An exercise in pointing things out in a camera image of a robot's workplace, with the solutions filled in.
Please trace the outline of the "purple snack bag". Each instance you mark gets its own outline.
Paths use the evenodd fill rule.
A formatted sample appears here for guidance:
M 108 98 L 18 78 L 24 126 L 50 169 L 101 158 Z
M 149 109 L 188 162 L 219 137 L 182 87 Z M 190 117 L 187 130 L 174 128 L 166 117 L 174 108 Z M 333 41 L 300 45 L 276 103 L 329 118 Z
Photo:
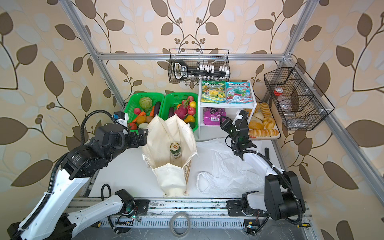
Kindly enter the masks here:
M 219 126 L 220 117 L 226 116 L 224 108 L 204 108 L 203 124 L 206 126 Z

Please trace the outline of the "teal red snack bag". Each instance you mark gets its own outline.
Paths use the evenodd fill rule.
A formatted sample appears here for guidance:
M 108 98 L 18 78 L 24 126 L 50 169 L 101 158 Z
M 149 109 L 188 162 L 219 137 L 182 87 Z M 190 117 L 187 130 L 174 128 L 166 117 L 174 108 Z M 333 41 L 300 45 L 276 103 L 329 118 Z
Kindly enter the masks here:
M 227 104 L 248 104 L 253 102 L 251 85 L 248 82 L 226 82 L 225 90 Z

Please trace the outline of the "cream canvas tote bag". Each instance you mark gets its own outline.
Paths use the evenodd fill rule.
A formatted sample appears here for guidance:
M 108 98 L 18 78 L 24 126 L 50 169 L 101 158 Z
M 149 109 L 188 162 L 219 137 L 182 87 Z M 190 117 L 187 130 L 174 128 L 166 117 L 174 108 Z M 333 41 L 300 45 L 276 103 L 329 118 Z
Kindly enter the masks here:
M 143 159 L 155 174 L 164 197 L 189 195 L 188 179 L 192 158 L 197 154 L 197 143 L 189 124 L 178 116 L 167 120 L 156 116 L 149 123 L 147 144 L 143 147 Z M 171 156 L 171 143 L 179 143 L 182 156 Z

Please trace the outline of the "green white drink can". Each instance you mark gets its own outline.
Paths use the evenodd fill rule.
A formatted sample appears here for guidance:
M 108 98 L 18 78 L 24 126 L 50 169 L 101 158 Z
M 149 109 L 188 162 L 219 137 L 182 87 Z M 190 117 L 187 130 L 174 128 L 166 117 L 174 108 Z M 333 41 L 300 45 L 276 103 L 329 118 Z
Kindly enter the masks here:
M 181 145 L 179 143 L 171 143 L 170 152 L 174 159 L 179 159 L 182 156 Z

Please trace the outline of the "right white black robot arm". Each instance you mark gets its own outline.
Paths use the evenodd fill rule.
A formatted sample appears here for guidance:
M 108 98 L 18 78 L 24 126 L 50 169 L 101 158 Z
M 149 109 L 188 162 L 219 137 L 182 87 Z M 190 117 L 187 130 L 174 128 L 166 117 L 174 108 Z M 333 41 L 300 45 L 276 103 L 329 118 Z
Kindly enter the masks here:
M 220 127 L 231 139 L 228 146 L 234 155 L 264 178 L 263 191 L 242 194 L 242 211 L 245 215 L 264 211 L 275 221 L 284 219 L 300 227 L 306 207 L 298 176 L 276 167 L 259 151 L 249 137 L 248 115 L 248 112 L 240 110 L 234 120 L 220 117 Z

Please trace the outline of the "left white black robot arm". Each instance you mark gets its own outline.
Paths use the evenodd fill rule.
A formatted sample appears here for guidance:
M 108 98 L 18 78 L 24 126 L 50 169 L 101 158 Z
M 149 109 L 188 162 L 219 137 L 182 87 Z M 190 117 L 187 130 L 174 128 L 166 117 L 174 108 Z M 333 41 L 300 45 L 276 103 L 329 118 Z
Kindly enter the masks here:
M 87 120 L 98 113 L 107 115 L 112 123 L 96 129 L 89 143 L 85 140 Z M 109 112 L 89 113 L 80 126 L 81 145 L 62 155 L 53 166 L 49 186 L 39 204 L 21 222 L 8 228 L 12 240 L 70 240 L 79 232 L 111 215 L 136 215 L 134 197 L 122 189 L 101 202 L 79 212 L 65 210 L 76 193 L 95 175 L 127 149 L 147 143 L 147 129 L 131 132 Z

